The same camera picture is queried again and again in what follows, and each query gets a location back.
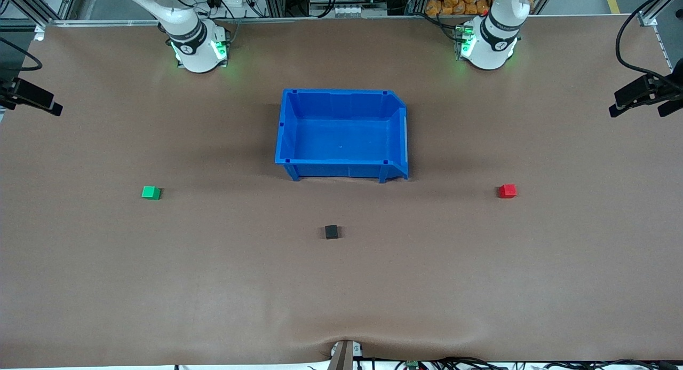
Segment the orange bagged items pile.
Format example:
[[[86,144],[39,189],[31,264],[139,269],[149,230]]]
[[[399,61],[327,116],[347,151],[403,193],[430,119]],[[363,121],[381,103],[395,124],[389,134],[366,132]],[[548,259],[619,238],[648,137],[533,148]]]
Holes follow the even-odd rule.
[[[493,0],[427,0],[424,14],[437,15],[486,15]]]

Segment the brown table cover mat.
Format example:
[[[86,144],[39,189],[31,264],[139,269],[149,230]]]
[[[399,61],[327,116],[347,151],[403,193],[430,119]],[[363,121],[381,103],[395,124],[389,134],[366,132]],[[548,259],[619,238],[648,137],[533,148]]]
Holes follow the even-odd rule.
[[[317,362],[343,339],[683,359],[683,110],[610,117],[637,75],[623,21],[530,18],[493,72],[420,18],[243,24],[205,75],[154,26],[49,27],[24,78],[63,114],[0,124],[0,368]],[[397,93],[409,180],[293,182],[287,88]]]

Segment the blue plastic storage bin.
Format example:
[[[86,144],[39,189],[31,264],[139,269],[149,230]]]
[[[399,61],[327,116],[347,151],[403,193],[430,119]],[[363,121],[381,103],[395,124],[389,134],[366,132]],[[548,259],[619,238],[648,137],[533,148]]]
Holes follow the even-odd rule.
[[[409,178],[407,106],[390,90],[285,89],[275,163],[293,181]]]

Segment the white power strip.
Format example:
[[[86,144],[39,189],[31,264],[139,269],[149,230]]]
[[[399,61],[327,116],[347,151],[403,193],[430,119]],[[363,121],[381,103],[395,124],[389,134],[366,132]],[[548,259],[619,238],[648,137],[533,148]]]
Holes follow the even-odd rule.
[[[312,5],[309,14],[316,18],[362,18],[363,8],[358,4],[351,5]]]

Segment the aluminium frame profile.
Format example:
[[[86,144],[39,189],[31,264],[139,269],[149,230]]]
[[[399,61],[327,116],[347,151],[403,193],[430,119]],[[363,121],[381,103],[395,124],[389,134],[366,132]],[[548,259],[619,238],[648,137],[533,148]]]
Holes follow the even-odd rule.
[[[641,27],[656,26],[656,18],[675,0],[648,0],[637,8],[637,19]]]
[[[0,20],[24,18],[46,26],[67,17],[73,0],[0,0]]]

